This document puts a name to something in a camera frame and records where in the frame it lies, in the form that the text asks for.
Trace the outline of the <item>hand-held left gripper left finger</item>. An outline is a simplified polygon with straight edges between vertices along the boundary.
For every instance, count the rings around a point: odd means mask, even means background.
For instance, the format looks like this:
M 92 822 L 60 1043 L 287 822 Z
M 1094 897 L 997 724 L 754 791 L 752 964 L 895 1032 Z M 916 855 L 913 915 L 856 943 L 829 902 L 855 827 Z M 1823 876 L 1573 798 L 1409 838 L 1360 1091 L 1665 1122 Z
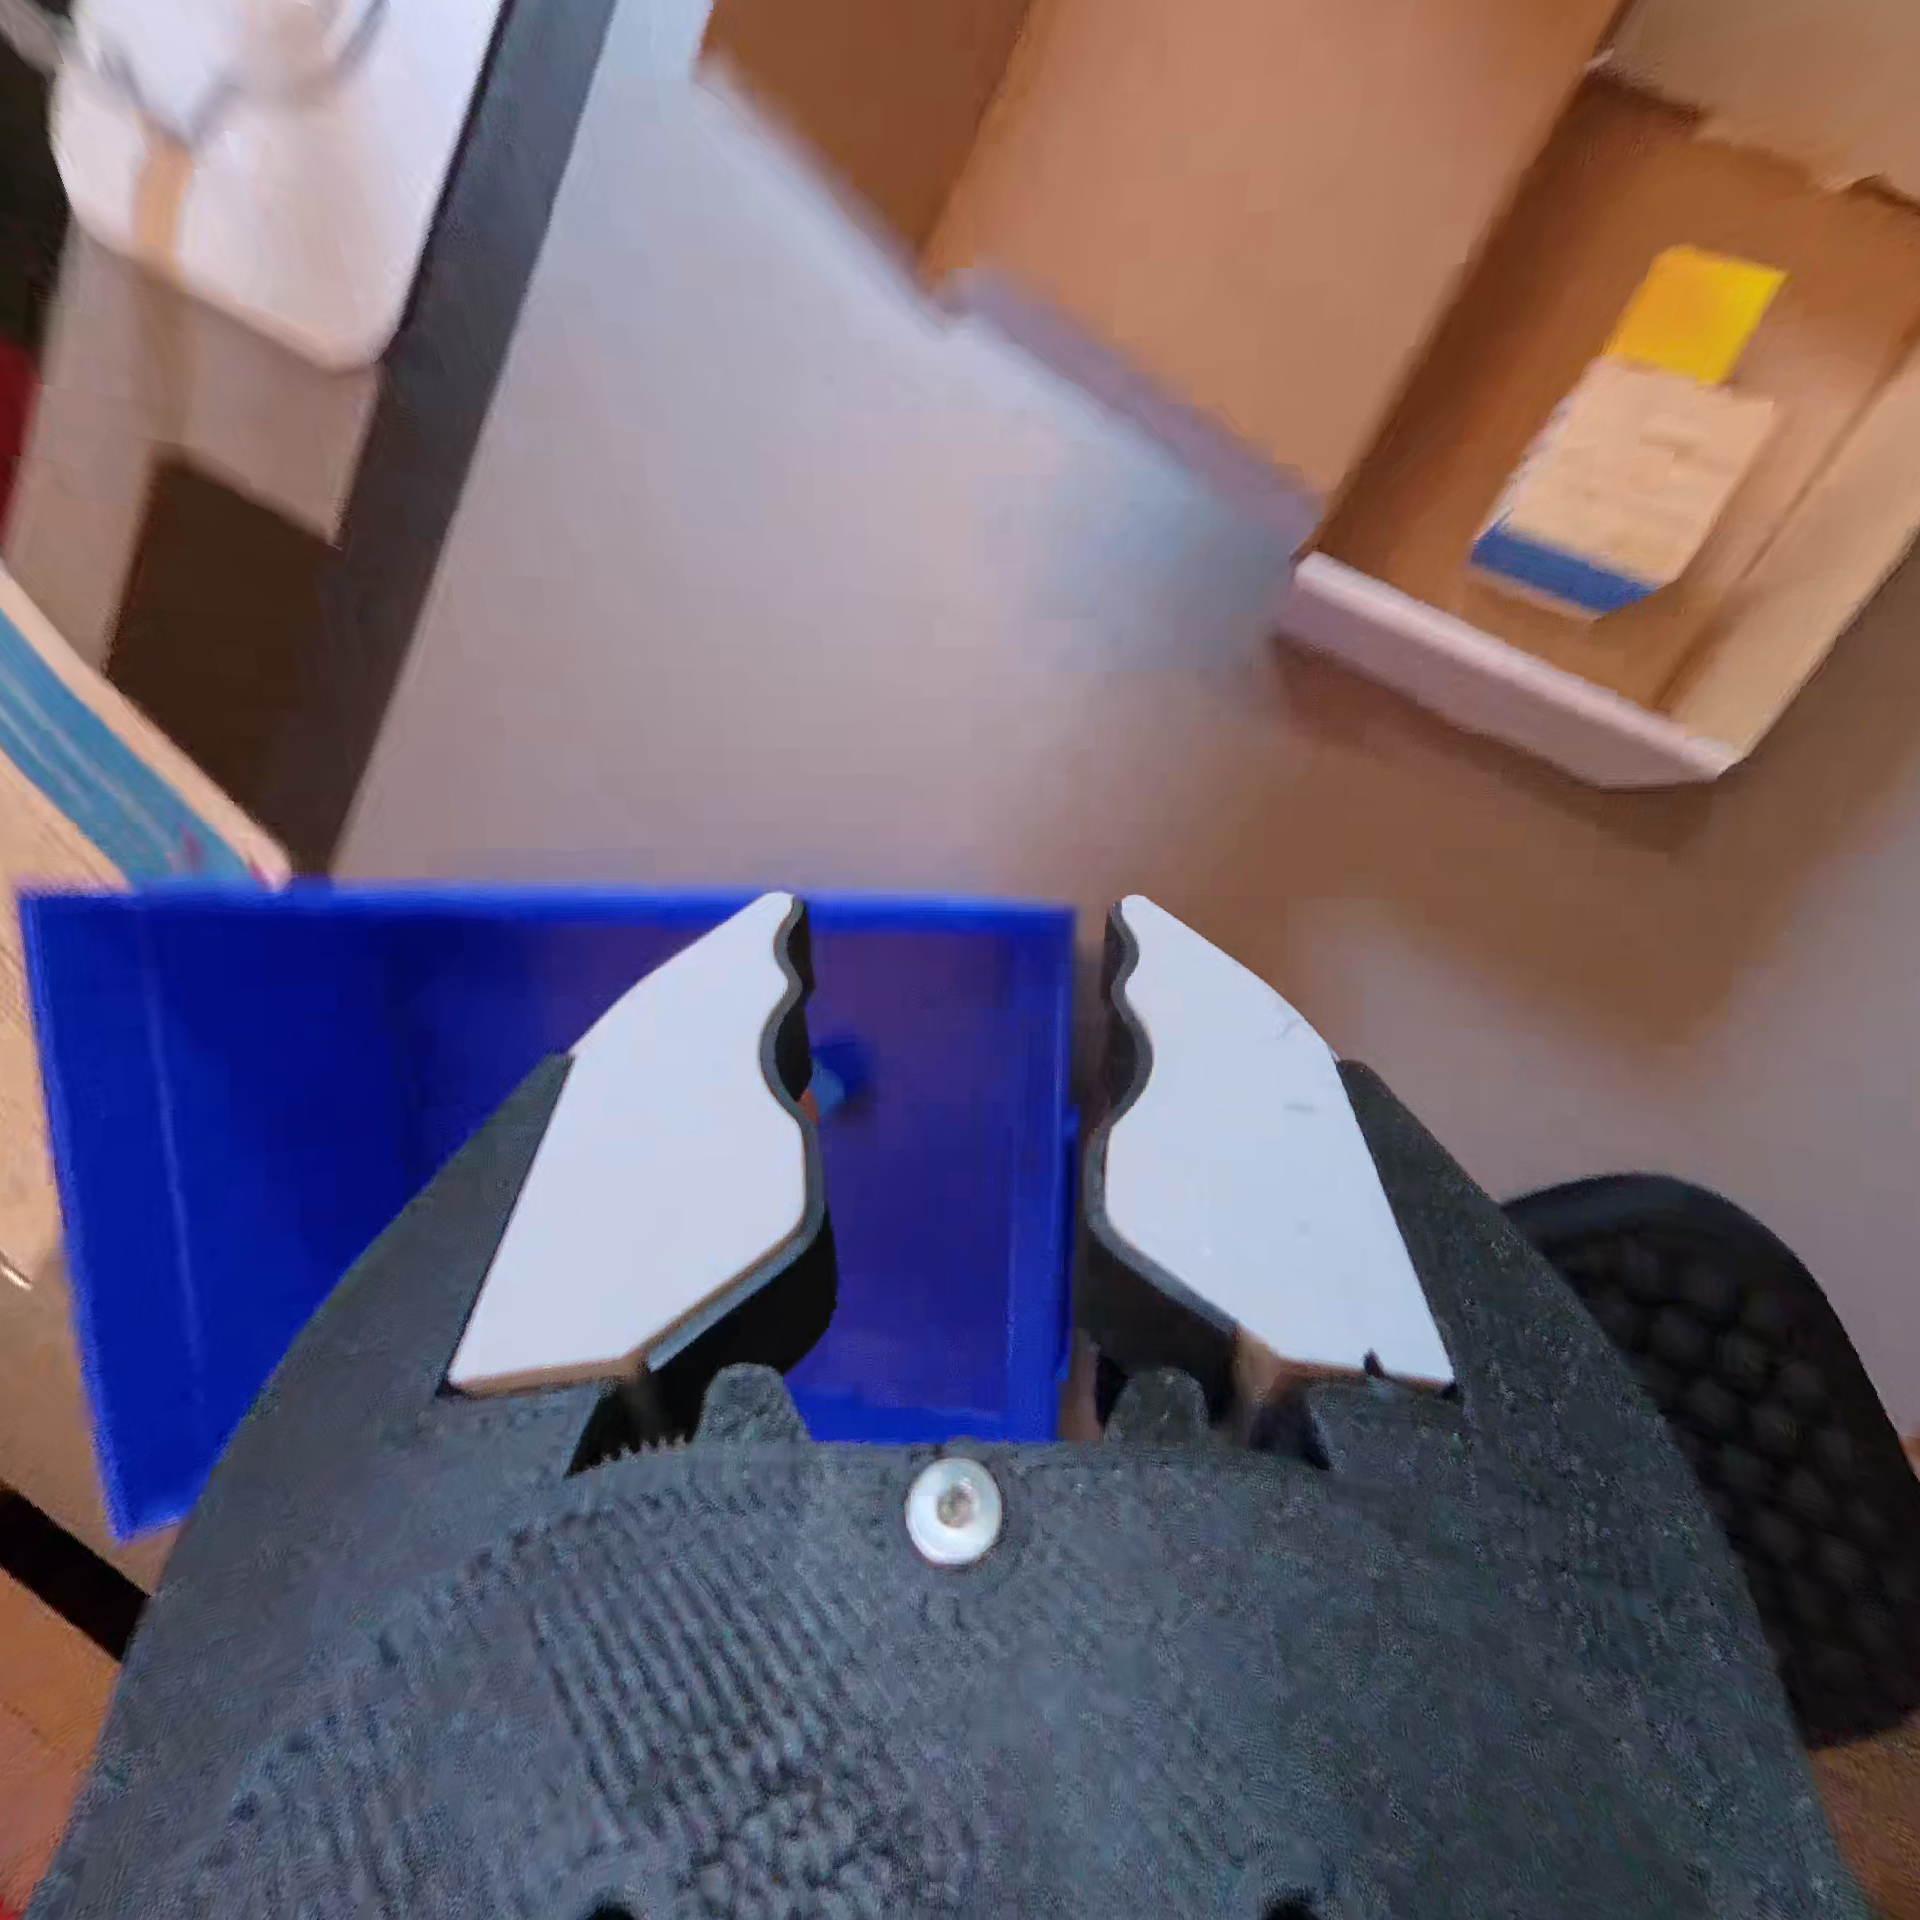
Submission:
M 794 1368 L 836 1305 L 808 1106 L 808 913 L 764 895 L 572 1047 L 449 1356 L 447 1387 L 634 1383 L 690 1398 Z

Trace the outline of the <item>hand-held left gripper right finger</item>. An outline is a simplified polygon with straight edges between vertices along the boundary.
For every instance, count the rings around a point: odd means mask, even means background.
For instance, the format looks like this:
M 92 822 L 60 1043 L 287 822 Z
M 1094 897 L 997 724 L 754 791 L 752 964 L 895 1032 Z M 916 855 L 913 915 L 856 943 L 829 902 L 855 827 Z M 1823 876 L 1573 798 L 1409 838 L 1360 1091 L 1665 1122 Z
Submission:
M 1142 1354 L 1236 1347 L 1308 1374 L 1450 1387 L 1333 1047 L 1258 974 L 1144 897 L 1108 920 L 1108 1104 L 1088 1140 L 1089 1251 L 1142 1291 Z

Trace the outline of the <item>blue plastic bin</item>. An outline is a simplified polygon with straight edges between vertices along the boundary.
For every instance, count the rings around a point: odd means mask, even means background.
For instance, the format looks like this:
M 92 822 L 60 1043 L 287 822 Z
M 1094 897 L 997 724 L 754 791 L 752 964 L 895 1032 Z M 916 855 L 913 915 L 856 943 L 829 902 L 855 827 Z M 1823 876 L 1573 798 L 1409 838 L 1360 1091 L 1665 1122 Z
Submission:
M 312 1310 L 514 1092 L 744 897 L 143 887 L 18 908 L 63 1265 L 116 1543 L 166 1529 Z M 1042 1443 L 1070 1347 L 1074 915 L 808 895 L 840 1443 Z

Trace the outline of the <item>yellow cube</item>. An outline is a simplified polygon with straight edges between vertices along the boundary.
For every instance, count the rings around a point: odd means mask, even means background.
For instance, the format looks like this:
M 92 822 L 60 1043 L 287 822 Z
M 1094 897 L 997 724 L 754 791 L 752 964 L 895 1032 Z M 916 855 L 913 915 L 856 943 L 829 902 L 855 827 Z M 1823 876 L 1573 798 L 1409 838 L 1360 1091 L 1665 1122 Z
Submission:
M 1786 279 L 1758 262 L 1668 247 L 1649 262 L 1600 358 L 1717 390 L 1738 368 Z

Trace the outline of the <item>white cardboard box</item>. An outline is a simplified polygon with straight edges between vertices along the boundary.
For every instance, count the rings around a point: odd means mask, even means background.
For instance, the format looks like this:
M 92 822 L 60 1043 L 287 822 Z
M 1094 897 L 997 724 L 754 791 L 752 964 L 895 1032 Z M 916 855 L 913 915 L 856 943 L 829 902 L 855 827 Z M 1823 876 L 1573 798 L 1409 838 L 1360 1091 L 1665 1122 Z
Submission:
M 1584 785 L 1725 775 L 1916 548 L 1916 4 L 729 3 L 696 74 L 1271 522 L 1287 638 Z M 1646 604 L 1492 590 L 1668 247 L 1790 274 L 1722 385 L 1765 450 Z

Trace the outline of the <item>black mat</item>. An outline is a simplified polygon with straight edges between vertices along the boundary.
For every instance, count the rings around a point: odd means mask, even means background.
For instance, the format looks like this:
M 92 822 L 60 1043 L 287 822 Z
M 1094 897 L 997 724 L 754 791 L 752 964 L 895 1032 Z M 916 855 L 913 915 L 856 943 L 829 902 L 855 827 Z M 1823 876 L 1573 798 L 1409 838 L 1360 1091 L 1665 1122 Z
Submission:
M 1600 1176 L 1504 1210 L 1663 1416 L 1805 1744 L 1912 1720 L 1916 1471 L 1802 1262 L 1733 1200 L 1668 1176 Z

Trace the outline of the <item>paper sheet with blue print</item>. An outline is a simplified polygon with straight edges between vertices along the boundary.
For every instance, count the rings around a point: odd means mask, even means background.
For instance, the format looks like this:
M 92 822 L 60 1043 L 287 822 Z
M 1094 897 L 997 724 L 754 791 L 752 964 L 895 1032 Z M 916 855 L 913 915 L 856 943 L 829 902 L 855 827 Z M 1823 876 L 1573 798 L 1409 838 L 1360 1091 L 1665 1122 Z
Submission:
M 4 881 L 256 886 L 295 874 L 152 720 L 2 577 Z

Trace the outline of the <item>white desk stand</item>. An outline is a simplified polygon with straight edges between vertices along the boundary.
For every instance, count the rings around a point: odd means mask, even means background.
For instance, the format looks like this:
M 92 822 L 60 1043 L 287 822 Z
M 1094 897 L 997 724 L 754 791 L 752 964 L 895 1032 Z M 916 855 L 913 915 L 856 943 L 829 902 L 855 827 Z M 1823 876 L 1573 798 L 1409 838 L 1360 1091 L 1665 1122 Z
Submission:
M 84 236 L 312 368 L 399 324 L 497 3 L 93 3 L 53 153 Z

